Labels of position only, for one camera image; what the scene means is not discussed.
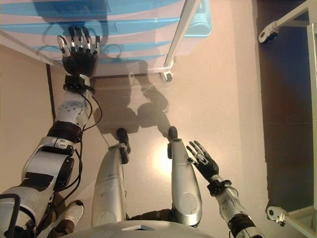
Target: wire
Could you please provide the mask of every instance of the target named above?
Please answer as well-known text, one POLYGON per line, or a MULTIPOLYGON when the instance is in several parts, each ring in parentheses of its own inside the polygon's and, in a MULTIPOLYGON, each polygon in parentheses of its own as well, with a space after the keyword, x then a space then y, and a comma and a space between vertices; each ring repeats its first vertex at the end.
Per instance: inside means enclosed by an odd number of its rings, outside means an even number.
POLYGON ((9 223, 8 230, 4 233, 4 236, 7 238, 14 238, 14 230, 16 225, 16 220, 18 218, 18 213, 20 209, 20 197, 17 194, 13 193, 7 193, 7 194, 0 194, 0 199, 6 199, 6 198, 13 198, 14 199, 14 205, 13 205, 13 211, 9 223))
POLYGON ((90 117, 91 117, 91 114, 93 113, 93 105, 91 105, 91 102, 78 90, 78 89, 76 89, 76 91, 80 94, 80 96, 82 96, 86 101, 87 101, 87 103, 89 104, 89 106, 90 106, 90 113, 89 113, 89 116, 88 116, 88 120, 90 119, 90 117))
POLYGON ((234 187, 231 187, 231 186, 227 186, 227 187, 233 189, 237 193, 237 196, 239 196, 238 190, 236 190, 234 187))
POLYGON ((67 188, 71 187, 72 185, 74 185, 77 181, 77 185, 74 187, 73 190, 71 190, 67 196, 65 196, 56 206, 54 204, 52 204, 51 208, 50 208, 50 211, 48 212, 48 214, 45 216, 45 218, 43 218, 38 227, 37 227, 37 230, 36 230, 36 236, 38 236, 40 234, 40 232, 43 230, 43 225, 45 224, 46 220, 51 216, 51 214, 56 210, 57 207, 59 207, 61 204, 63 204, 65 202, 66 199, 68 199, 75 191, 76 189, 79 187, 80 185, 80 181, 81 181, 81 173, 83 171, 83 163, 82 163, 82 154, 83 154, 83 142, 82 140, 80 139, 80 153, 78 153, 77 149, 75 150, 77 156, 78 156, 78 159, 79 159, 79 174, 77 176, 77 178, 75 179, 75 181, 70 184, 69 186, 67 186, 67 188))
POLYGON ((91 125, 91 126, 88 127, 88 128, 83 129, 83 131, 86 131, 86 130, 88 130, 88 129, 94 127, 94 126, 96 126, 96 125, 101 121, 101 119, 103 118, 103 111, 102 111, 102 109, 101 109, 100 104, 98 103, 98 101, 97 101, 94 97, 92 97, 92 98, 95 100, 95 102, 97 103, 97 105, 98 105, 98 107, 99 107, 99 110, 100 110, 100 118, 98 119, 98 121, 97 121, 95 124, 91 125))
MULTIPOLYGON (((91 102, 79 91, 79 90, 76 90, 86 101, 87 103, 89 104, 90 106, 90 113, 89 113, 89 116, 88 116, 88 120, 90 119, 92 113, 93 113, 93 106, 91 104, 91 102)), ((101 109, 101 106, 100 104, 98 103, 98 101, 92 97, 94 99, 94 101, 96 102, 96 104, 98 105, 99 107, 99 110, 100 110, 100 118, 98 119, 98 121, 93 124, 92 126, 88 127, 88 128, 85 128, 86 125, 83 126, 83 132, 96 126, 102 119, 103 117, 103 111, 101 109)), ((75 153, 78 157, 78 160, 79 160, 79 165, 78 165, 78 176, 77 178, 68 186, 66 186, 63 190, 60 190, 60 191, 64 191, 70 187, 72 187, 76 182, 77 182, 77 185, 57 204, 57 205, 54 205, 52 204, 51 208, 50 208, 50 211, 48 212, 48 214, 45 216, 45 218, 43 218, 41 220, 41 222, 39 223, 38 227, 37 227, 37 234, 36 236, 39 235, 39 233, 42 231, 42 226, 45 224, 46 220, 51 216, 51 214, 56 210, 57 207, 59 207, 61 204, 63 204, 66 199, 68 199, 76 190, 77 188, 79 187, 80 185, 80 182, 81 182, 81 173, 83 171, 83 162, 82 162, 82 155, 83 155, 83 141, 82 141, 82 138, 79 139, 79 142, 80 142, 80 152, 78 153, 77 149, 75 149, 75 153)))
POLYGON ((82 171, 83 171, 83 163, 82 163, 83 142, 82 142, 82 140, 80 140, 80 153, 78 154, 77 149, 75 150, 75 152, 76 152, 76 154, 77 154, 77 156, 78 156, 78 158, 79 158, 79 174, 78 174, 78 180, 77 180, 78 182, 77 182, 77 185, 74 187, 73 190, 71 190, 71 191, 67 194, 67 196, 65 196, 65 197, 55 206, 55 209, 56 209, 57 207, 59 207, 62 203, 64 203, 65 200, 66 200, 67 198, 69 198, 69 197, 76 191, 76 189, 77 189, 77 188, 79 187, 79 185, 80 185, 81 173, 82 173, 82 171))

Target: black joint band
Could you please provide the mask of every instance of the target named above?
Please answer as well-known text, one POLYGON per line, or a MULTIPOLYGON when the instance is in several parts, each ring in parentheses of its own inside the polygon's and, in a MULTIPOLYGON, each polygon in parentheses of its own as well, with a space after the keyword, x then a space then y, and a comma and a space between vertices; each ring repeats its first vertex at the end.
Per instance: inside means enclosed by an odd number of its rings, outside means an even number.
POLYGON ((211 196, 216 196, 217 194, 224 191, 226 188, 226 185, 231 185, 230 180, 224 180, 222 182, 219 182, 218 180, 212 180, 210 184, 207 186, 211 196))
POLYGON ((172 211, 170 209, 147 212, 142 215, 131 217, 130 220, 152 220, 152 221, 175 222, 173 220, 172 211))
POLYGON ((51 175, 27 172, 20 187, 30 187, 42 192, 49 187, 53 178, 51 175))
POLYGON ((88 90, 93 94, 95 93, 95 89, 86 85, 85 80, 78 75, 66 75, 63 89, 75 92, 88 90))
POLYGON ((233 237, 236 237, 245 228, 255 227, 250 217, 243 213, 235 215, 229 221, 228 226, 233 234, 233 237))
POLYGON ((56 121, 48 132, 48 136, 62 138, 73 143, 78 143, 82 135, 83 132, 79 126, 65 121, 56 121))

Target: floor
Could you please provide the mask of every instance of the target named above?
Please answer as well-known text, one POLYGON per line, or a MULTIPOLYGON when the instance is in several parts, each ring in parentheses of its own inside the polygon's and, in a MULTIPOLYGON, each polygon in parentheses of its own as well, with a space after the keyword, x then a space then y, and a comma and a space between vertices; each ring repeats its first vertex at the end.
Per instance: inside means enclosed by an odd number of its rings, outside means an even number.
MULTIPOLYGON (((258 0, 259 32, 268 20, 279 19, 301 2, 279 1, 274 4, 258 0)), ((259 47, 259 56, 269 205, 294 211, 311 206, 314 196, 312 99, 306 28, 281 28, 274 41, 259 47)))
MULTIPOLYGON (((267 172, 257 29, 258 9, 251 0, 211 0, 213 30, 190 55, 176 57, 173 81, 158 75, 96 79, 96 99, 104 117, 84 134, 83 181, 73 195, 86 212, 76 230, 90 226, 91 203, 99 165, 119 127, 128 130, 132 152, 124 166, 129 216, 171 207, 171 161, 167 158, 167 129, 174 125, 185 143, 198 140, 233 182, 255 224, 268 237, 303 237, 290 226, 266 219, 267 172)), ((52 68, 55 107, 64 94, 64 71, 52 68)), ((94 112, 95 119, 99 112, 94 112)), ((199 229, 225 238, 228 228, 197 173, 203 199, 199 229)))

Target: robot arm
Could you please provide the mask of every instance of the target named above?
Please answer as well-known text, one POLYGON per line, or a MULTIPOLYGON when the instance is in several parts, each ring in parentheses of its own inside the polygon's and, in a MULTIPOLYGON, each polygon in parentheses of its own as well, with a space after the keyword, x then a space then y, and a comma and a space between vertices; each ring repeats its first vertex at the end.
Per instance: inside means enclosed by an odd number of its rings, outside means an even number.
POLYGON ((0 195, 1 238, 29 238, 38 234, 38 225, 53 193, 63 190, 69 182, 74 165, 71 156, 92 113, 89 99, 94 90, 89 78, 96 66, 100 44, 100 38, 96 37, 92 46, 87 28, 83 27, 83 32, 85 40, 80 28, 69 28, 70 48, 62 36, 57 37, 68 72, 64 103, 47 136, 25 164, 22 183, 0 195))
POLYGON ((217 163, 210 157, 204 147, 197 141, 190 142, 194 150, 186 148, 195 157, 189 159, 204 178, 210 183, 207 188, 211 196, 219 204, 220 216, 227 223, 235 238, 265 238, 264 234, 254 225, 246 209, 241 205, 238 191, 231 186, 231 181, 223 180, 219 174, 217 163))

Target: black strap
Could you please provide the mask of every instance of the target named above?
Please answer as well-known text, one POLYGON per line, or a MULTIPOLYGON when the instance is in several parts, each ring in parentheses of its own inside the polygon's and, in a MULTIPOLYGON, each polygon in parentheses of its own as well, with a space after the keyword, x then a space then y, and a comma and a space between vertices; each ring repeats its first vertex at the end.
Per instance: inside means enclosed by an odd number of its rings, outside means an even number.
POLYGON ((207 186, 211 196, 216 196, 217 194, 224 191, 226 188, 226 185, 231 185, 230 180, 224 180, 222 182, 219 182, 219 180, 213 180, 210 182, 210 184, 207 186))
POLYGON ((96 92, 93 87, 86 85, 85 80, 78 75, 66 75, 63 89, 71 91, 89 90, 93 94, 96 92))

